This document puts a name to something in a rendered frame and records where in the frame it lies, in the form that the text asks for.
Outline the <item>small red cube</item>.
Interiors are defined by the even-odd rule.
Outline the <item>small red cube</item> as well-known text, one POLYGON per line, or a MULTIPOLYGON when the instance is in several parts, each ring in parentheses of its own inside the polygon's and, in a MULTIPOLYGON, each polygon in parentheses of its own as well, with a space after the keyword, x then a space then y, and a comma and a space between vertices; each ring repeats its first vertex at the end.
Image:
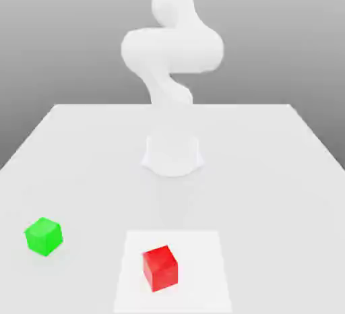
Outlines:
POLYGON ((179 265, 168 245, 142 254, 143 272, 152 292, 173 286, 179 281, 179 265))

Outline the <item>small green cube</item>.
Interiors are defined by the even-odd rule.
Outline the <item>small green cube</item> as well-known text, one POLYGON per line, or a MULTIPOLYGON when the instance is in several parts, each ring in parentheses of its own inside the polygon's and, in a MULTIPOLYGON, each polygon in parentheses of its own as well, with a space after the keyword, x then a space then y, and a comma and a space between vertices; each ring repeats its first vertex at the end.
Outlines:
POLYGON ((45 257, 63 242, 61 225, 45 217, 27 227, 24 234, 28 248, 45 257))

